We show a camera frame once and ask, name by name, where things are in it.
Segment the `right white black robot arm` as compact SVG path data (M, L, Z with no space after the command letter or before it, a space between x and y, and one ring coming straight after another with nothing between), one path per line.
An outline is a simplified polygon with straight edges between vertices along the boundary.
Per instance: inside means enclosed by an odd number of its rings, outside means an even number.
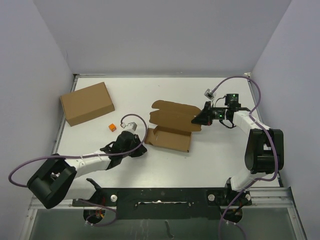
M191 123L210 126L214 120L218 120L227 129L241 129L248 137L245 167L227 180L226 189L222 192L223 200L232 205L240 199L240 192L246 191L250 183L258 180L267 182L265 176L276 176L284 167L284 134L282 130L270 128L253 117L251 110L239 103L239 94L228 93L223 99L224 107L207 101Z

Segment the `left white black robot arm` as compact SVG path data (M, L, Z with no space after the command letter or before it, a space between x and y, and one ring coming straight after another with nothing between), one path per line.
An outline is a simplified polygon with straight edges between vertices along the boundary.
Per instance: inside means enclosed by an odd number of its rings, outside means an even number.
M63 200L77 198L95 206L101 201L102 193L95 188L85 190L73 184L73 181L89 173L112 169L123 158L141 157L146 152L147 148L139 136L124 130L115 141L79 159L52 155L28 180L27 188L46 209L54 208Z

